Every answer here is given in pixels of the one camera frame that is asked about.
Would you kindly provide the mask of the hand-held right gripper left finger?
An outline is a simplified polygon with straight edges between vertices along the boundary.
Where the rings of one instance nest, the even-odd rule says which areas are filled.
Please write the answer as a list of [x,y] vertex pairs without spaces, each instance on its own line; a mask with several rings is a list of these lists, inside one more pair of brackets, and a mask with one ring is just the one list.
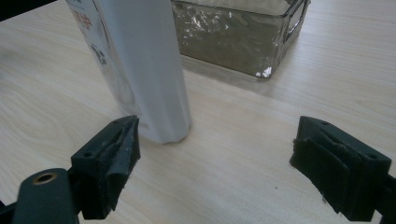
[[115,119],[71,157],[70,181],[77,210],[104,219],[117,207],[140,159],[139,118]]

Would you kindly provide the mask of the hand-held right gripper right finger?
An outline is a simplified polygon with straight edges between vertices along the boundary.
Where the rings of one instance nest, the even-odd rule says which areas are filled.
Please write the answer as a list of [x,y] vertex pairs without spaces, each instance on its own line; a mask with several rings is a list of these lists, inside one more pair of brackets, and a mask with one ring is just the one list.
[[290,164],[350,221],[392,221],[391,159],[330,122],[300,117]]

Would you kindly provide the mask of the white plastic bottle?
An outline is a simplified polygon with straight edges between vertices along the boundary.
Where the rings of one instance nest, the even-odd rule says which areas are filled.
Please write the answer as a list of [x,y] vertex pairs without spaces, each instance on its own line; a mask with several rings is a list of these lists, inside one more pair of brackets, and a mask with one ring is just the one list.
[[65,0],[120,110],[139,133],[179,142],[191,126],[170,0]]

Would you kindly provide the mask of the clear plastic storage box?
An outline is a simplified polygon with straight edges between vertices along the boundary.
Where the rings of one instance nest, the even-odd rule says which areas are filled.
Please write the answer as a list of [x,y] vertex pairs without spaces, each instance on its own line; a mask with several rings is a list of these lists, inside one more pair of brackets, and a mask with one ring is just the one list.
[[180,53],[258,79],[298,37],[311,0],[171,0]]

